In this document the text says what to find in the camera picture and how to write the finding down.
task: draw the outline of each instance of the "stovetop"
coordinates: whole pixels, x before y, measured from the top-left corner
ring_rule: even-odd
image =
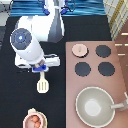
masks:
[[[73,47],[77,44],[82,44],[88,49],[82,57],[76,56],[73,52]],[[83,49],[75,49],[76,54],[84,53]],[[106,90],[115,103],[125,99],[126,87],[114,41],[66,43],[66,128],[89,128],[79,119],[75,110],[77,95],[89,86]],[[117,113],[106,128],[127,128],[127,114]]]

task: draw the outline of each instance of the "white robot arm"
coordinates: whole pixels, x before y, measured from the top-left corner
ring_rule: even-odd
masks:
[[[64,36],[59,2],[48,2],[52,12],[50,15],[22,16],[10,36],[11,46],[16,52],[15,65],[19,68],[32,68],[33,72],[40,72],[60,65],[59,57],[55,54],[44,55],[39,44],[39,41],[57,43]]]

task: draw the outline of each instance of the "dark countertop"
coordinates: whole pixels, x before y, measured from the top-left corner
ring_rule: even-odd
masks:
[[[39,94],[36,83],[39,74],[17,73],[15,52],[9,37],[19,17],[9,17],[3,46],[0,50],[0,127],[21,128],[28,109],[34,107],[48,119],[48,128],[66,128],[66,56],[67,41],[111,41],[107,16],[63,17],[65,37],[57,44],[43,43],[45,54],[57,54],[61,65],[46,74],[50,90]]]

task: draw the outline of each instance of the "blue tile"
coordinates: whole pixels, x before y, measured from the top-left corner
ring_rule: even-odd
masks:
[[[74,12],[68,11],[63,16],[106,15],[103,0],[75,0]],[[73,2],[68,6],[73,9]],[[44,16],[43,8],[38,0],[14,0],[10,16]]]

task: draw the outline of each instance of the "burner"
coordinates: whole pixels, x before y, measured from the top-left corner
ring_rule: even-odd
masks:
[[[87,64],[86,62],[79,62],[76,64],[75,66],[75,72],[77,75],[79,76],[87,76],[91,71],[91,68],[89,66],[89,64]]]
[[[100,74],[103,76],[112,76],[115,72],[114,66],[109,62],[102,62],[98,66]]]
[[[83,44],[75,44],[72,47],[72,52],[75,56],[79,57],[79,58],[84,58],[88,55],[89,50],[88,48],[83,45]]]
[[[102,58],[106,58],[111,54],[111,49],[106,45],[99,45],[96,48],[96,54]]]

